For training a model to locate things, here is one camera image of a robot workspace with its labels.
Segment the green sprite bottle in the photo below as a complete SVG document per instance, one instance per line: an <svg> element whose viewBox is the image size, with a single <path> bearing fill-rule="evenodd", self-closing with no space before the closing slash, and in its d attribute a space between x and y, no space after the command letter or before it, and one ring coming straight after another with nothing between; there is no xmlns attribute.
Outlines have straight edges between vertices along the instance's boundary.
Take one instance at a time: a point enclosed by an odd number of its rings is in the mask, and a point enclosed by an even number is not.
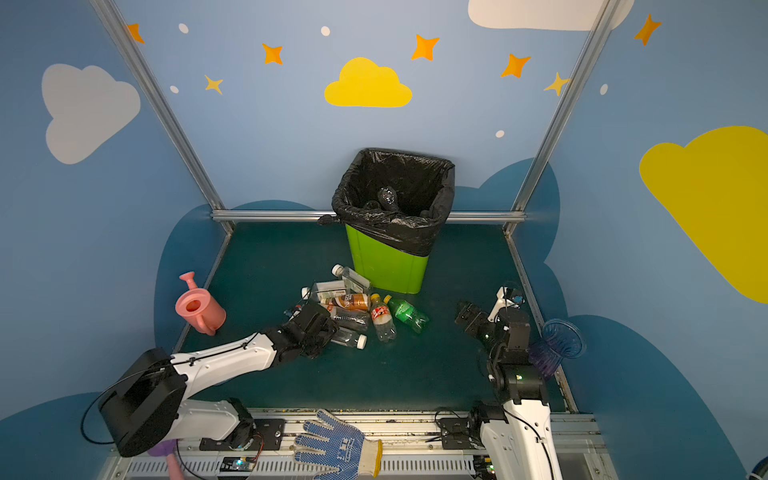
<svg viewBox="0 0 768 480"><path fill-rule="evenodd" d="M422 333L430 319L407 300L387 295L384 303L394 318L401 321L416 333Z"/></svg>

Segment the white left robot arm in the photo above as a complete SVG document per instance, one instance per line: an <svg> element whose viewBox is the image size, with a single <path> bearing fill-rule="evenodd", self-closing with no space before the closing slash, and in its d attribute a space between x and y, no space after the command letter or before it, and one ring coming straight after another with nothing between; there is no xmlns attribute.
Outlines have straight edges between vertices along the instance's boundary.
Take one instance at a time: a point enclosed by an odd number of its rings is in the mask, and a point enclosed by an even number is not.
<svg viewBox="0 0 768 480"><path fill-rule="evenodd" d="M338 330L329 311L310 302L287 322L228 344L174 355L148 350L102 394L98 411L123 457L194 438L245 449L256 436L247 408L234 398L200 401L196 394L300 356L315 358Z"/></svg>

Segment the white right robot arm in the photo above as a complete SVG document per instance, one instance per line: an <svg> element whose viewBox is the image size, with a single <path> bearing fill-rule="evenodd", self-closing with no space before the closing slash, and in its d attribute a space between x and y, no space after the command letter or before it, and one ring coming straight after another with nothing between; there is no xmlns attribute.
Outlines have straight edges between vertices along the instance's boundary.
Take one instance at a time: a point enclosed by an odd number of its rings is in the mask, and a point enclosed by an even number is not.
<svg viewBox="0 0 768 480"><path fill-rule="evenodd" d="M488 378L496 401L476 404L469 428L487 452L495 477L560 479L546 381L530 361L528 316L515 305L487 313L461 301L455 323L488 354Z"/></svg>

